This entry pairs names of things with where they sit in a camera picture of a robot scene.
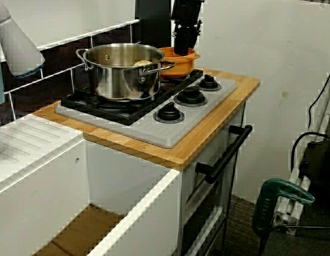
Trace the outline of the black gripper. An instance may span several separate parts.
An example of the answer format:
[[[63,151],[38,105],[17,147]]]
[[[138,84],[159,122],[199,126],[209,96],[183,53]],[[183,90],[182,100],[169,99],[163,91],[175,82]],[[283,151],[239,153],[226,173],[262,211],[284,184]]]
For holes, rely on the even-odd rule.
[[[182,19],[171,18],[174,22],[174,29],[172,36],[175,36],[174,40],[174,52],[177,55],[187,55],[190,48],[191,32],[193,32],[194,38],[192,40],[192,48],[194,49],[201,33],[202,20],[197,21],[184,21]]]

